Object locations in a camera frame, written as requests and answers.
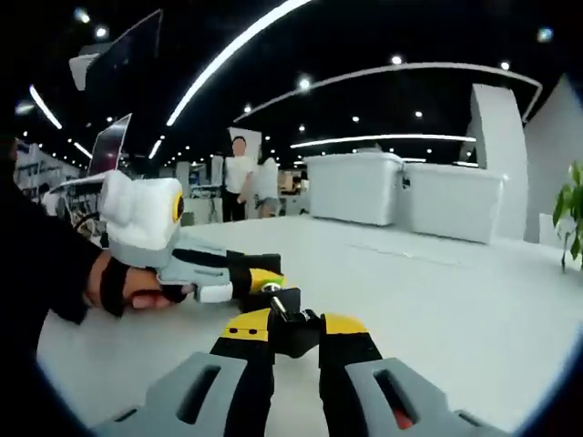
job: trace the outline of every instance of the human hand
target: human hand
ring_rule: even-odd
[[[89,275],[85,296],[95,307],[103,308],[101,277],[110,259],[111,255],[108,251],[102,252],[93,264]],[[125,304],[135,310],[159,310],[172,305],[172,302],[162,295],[156,273],[144,269],[128,269],[122,296]]]

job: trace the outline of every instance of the black wrist strap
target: black wrist strap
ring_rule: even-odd
[[[99,290],[101,305],[105,311],[116,317],[121,317],[124,313],[123,291],[128,270],[129,266],[112,258],[101,275],[101,288]]]

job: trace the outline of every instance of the plastic container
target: plastic container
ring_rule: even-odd
[[[410,230],[489,244],[504,177],[480,168],[406,164]]]
[[[394,221],[397,172],[392,153],[306,158],[314,217],[386,226]]]

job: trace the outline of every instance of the white tabletop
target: white tabletop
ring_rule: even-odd
[[[397,357],[466,409],[513,431],[554,382],[583,320],[583,274],[560,251],[492,246],[308,217],[184,231],[247,253],[277,251],[305,308],[360,318],[385,358]],[[209,351],[232,305],[193,300],[80,327],[51,315],[39,356],[79,417],[95,425],[140,405],[146,389],[194,351]],[[328,435],[317,351],[278,357],[266,435]]]

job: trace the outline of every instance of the white panel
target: white panel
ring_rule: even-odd
[[[552,214],[568,167],[583,162],[583,108],[566,76],[525,127],[528,152],[526,240],[538,242],[538,215]]]
[[[474,84],[471,108],[478,165],[508,177],[496,234],[523,239],[527,224],[527,147],[514,93]]]

